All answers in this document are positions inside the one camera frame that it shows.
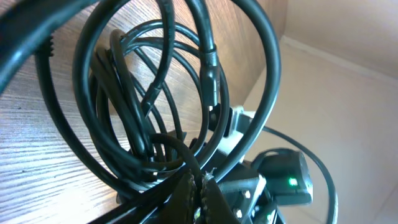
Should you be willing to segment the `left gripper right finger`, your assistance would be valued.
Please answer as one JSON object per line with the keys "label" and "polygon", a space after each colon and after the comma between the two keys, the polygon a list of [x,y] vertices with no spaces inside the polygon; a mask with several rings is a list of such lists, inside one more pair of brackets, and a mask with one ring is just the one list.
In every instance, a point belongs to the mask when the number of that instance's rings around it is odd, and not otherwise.
{"label": "left gripper right finger", "polygon": [[207,224],[234,224],[238,220],[233,215],[220,188],[210,173],[202,178],[201,186],[201,210],[204,222]]}

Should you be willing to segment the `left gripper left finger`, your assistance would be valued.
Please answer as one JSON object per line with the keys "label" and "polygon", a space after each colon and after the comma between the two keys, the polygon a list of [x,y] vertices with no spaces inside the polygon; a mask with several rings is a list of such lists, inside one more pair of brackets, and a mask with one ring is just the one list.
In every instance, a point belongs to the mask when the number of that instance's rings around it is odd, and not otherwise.
{"label": "left gripper left finger", "polygon": [[196,197],[197,186],[194,175],[187,172],[180,179],[163,209],[150,223],[193,224]]}

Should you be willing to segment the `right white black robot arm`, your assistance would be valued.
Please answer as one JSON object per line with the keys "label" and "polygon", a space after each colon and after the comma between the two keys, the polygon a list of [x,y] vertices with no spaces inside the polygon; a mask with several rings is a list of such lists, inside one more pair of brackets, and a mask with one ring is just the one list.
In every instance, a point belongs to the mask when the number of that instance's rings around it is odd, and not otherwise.
{"label": "right white black robot arm", "polygon": [[261,152],[237,163],[218,187],[240,223],[285,223],[280,206],[313,202],[313,184],[304,155],[289,148]]}

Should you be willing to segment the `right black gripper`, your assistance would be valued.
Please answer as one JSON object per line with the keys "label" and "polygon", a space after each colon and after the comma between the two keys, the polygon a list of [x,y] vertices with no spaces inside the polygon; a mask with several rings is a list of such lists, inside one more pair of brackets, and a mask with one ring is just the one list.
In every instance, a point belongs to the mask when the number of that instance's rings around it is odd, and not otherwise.
{"label": "right black gripper", "polygon": [[279,223],[280,214],[266,184],[261,167],[265,154],[252,162],[237,163],[219,182],[218,187],[234,219],[239,223]]}

